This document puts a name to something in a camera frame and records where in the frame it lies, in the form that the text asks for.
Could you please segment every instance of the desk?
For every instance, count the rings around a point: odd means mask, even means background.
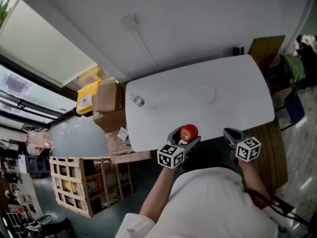
[[[130,93],[140,95],[145,104],[136,106]],[[201,97],[207,100],[214,93],[210,103],[202,101]],[[169,133],[188,123],[198,128],[202,140],[208,140],[222,136],[225,127],[246,130],[275,117],[265,80],[249,55],[201,62],[129,82],[125,99],[130,142],[136,152],[160,148]]]

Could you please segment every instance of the black cable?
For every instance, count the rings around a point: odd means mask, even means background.
[[[290,212],[291,214],[293,214],[294,216],[296,217],[291,217],[283,212],[280,212],[278,211],[277,209],[275,209],[273,206],[276,206],[278,207],[279,209],[281,209],[278,205],[276,204],[272,204],[266,197],[264,197],[263,195],[259,194],[257,191],[255,190],[252,190],[252,189],[245,189],[244,190],[246,193],[250,194],[250,195],[253,195],[253,196],[257,196],[258,198],[260,198],[267,206],[269,206],[274,212],[276,212],[277,214],[285,217],[285,218],[288,218],[288,219],[291,219],[291,220],[295,220],[299,223],[302,223],[304,224],[305,226],[309,227],[310,226],[310,223],[307,222],[306,220],[304,220],[303,218],[299,217],[298,215],[296,215],[295,213],[292,213]]]

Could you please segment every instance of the green object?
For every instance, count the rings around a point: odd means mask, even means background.
[[[6,16],[8,15],[7,8],[8,8],[9,1],[10,0],[6,0],[6,1],[0,0],[0,27],[2,26]]]
[[[300,58],[289,54],[281,54],[285,72],[294,79],[294,82],[305,78],[303,62]]]

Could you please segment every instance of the wooden crate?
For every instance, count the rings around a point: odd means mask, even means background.
[[[100,164],[100,172],[92,175],[85,175],[84,164],[87,161],[93,161],[94,164]],[[120,199],[123,200],[122,187],[130,185],[131,193],[133,193],[130,167],[129,164],[127,167],[121,169],[119,164],[112,164],[110,157],[96,157],[96,158],[58,158],[50,157],[50,166],[51,166],[51,176],[53,181],[53,189],[55,192],[56,201],[59,205],[72,210],[78,214],[84,215],[88,218],[91,218],[96,214],[96,211],[93,212],[91,202],[102,198],[105,200],[107,206],[110,208],[111,205],[118,202]],[[128,180],[125,183],[121,184],[122,174],[126,174]],[[115,186],[107,186],[107,176],[113,174],[117,180]],[[89,186],[87,183],[93,180],[101,181],[99,192],[93,195],[89,195]],[[113,192],[118,192],[118,200],[110,200],[109,194]]]

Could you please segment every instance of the white shirt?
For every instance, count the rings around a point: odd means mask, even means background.
[[[226,168],[182,174],[158,222],[126,214],[116,238],[275,238],[278,225],[243,192],[242,178]]]

